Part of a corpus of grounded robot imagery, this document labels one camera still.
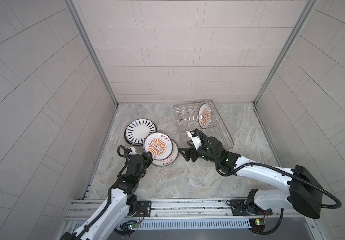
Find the large orange sunburst plate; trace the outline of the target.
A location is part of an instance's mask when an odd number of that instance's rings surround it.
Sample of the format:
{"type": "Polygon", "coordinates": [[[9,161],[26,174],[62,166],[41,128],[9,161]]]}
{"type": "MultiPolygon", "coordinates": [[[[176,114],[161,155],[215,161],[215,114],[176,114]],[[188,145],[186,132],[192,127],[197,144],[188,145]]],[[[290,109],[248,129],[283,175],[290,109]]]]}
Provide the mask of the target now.
{"type": "Polygon", "coordinates": [[[172,140],[172,145],[173,145],[173,150],[172,150],[172,153],[171,155],[165,159],[165,160],[153,160],[152,161],[152,164],[157,166],[157,167],[166,167],[168,165],[171,165],[178,157],[178,146],[177,146],[177,143],[172,140]]]}

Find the white plate orange sunburst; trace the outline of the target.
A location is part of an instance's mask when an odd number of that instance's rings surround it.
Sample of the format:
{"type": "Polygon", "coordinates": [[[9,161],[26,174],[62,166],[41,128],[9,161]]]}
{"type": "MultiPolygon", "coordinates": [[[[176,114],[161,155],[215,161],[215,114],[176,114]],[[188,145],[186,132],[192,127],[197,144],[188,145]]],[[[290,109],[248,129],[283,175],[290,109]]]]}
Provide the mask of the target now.
{"type": "Polygon", "coordinates": [[[207,129],[212,121],[212,110],[208,104],[202,104],[198,113],[199,126],[202,129],[207,129]]]}

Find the white blue leaf plate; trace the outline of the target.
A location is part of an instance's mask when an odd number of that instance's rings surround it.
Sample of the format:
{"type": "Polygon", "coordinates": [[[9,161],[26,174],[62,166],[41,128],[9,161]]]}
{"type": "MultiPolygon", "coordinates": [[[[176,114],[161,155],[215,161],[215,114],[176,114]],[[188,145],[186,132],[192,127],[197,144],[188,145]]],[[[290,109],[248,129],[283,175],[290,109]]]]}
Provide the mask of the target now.
{"type": "Polygon", "coordinates": [[[126,127],[124,139],[132,146],[142,146],[145,138],[156,131],[156,125],[151,120],[136,119],[126,127]]]}

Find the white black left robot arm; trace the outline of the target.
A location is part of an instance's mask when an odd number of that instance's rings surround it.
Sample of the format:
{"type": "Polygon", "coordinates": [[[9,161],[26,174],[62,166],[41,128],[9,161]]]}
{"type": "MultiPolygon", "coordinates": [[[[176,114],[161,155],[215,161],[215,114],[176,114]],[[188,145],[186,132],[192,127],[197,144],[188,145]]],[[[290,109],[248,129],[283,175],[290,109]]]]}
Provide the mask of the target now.
{"type": "Polygon", "coordinates": [[[73,233],[65,232],[62,240],[106,240],[119,223],[133,214],[137,205],[134,194],[138,183],[152,163],[151,153],[135,154],[126,158],[124,169],[115,183],[108,189],[103,204],[73,233]]]}

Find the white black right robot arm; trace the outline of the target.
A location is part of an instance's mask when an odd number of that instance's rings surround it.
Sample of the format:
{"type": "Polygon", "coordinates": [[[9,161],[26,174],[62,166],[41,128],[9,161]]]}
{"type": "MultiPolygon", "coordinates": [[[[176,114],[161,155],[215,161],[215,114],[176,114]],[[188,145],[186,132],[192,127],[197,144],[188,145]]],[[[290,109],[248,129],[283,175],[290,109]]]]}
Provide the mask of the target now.
{"type": "Polygon", "coordinates": [[[195,162],[199,158],[208,162],[219,160],[222,174],[228,174],[241,167],[235,176],[252,178],[275,187],[275,190],[269,191],[250,191],[245,205],[252,214],[276,208],[294,209],[312,219],[320,217],[323,194],[317,190],[319,182],[305,167],[284,168],[283,171],[290,174],[286,176],[280,173],[279,167],[262,167],[255,161],[226,151],[215,137],[209,137],[207,140],[195,137],[188,145],[189,148],[178,150],[188,162],[195,162]]]}

